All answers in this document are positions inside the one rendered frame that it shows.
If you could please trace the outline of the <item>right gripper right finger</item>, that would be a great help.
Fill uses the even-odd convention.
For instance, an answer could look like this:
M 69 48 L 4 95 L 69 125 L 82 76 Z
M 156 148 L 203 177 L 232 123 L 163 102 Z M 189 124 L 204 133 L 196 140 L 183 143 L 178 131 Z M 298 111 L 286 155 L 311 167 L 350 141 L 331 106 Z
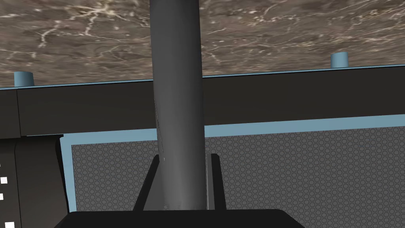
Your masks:
M 206 180 L 207 209 L 226 210 L 221 163 L 219 155 L 216 153 L 207 155 Z

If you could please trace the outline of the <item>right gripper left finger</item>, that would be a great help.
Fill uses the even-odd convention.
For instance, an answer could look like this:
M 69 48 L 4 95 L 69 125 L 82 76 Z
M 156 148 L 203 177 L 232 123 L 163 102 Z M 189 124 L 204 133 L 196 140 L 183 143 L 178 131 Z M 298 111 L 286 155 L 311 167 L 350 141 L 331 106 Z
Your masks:
M 157 154 L 152 160 L 133 211 L 158 211 L 164 209 L 163 182 L 159 162 L 159 155 Z

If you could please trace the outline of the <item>black microwave with blue feet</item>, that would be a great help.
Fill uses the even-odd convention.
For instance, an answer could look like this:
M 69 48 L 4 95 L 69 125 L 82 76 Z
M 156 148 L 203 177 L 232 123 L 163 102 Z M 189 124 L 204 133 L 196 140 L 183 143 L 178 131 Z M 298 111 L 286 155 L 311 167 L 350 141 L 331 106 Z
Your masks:
M 405 114 L 405 64 L 202 79 L 205 127 Z M 0 89 L 0 228 L 304 228 L 281 209 L 70 211 L 61 138 L 155 129 L 153 80 Z

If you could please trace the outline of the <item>grey bar handle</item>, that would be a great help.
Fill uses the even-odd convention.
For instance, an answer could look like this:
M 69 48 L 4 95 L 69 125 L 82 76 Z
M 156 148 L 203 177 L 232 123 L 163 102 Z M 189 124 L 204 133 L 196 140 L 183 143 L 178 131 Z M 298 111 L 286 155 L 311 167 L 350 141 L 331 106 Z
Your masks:
M 164 200 L 207 208 L 199 0 L 150 0 L 153 91 Z

